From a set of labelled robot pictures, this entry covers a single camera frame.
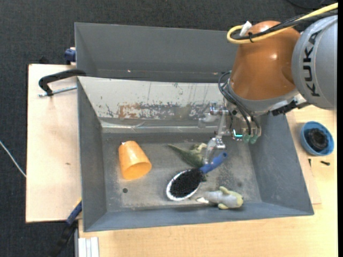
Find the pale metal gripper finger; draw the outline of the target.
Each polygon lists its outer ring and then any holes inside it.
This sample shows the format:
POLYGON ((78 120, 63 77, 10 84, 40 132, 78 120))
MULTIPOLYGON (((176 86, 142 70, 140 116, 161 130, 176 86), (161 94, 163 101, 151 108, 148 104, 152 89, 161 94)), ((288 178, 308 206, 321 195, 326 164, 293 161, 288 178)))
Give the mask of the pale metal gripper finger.
POLYGON ((207 143, 204 164, 210 164, 216 157, 226 157, 226 145, 221 138, 212 138, 207 143))
POLYGON ((210 104, 208 112, 205 112, 204 116, 198 120, 198 127, 204 128, 207 124, 216 122, 218 127, 223 125, 228 110, 225 106, 218 107, 216 104, 210 104))

